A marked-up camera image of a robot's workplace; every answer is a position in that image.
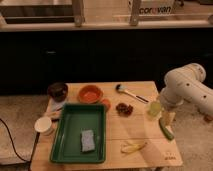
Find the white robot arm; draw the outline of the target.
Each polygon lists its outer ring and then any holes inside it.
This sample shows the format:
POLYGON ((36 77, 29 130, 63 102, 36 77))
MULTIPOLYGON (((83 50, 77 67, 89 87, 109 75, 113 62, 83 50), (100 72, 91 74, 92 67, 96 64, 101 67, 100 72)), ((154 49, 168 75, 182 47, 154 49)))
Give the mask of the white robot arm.
POLYGON ((165 87, 159 93, 159 101, 165 110, 193 103, 205 115, 213 117, 213 89, 204 84, 206 71, 198 63, 190 63, 170 70, 164 76, 165 87))

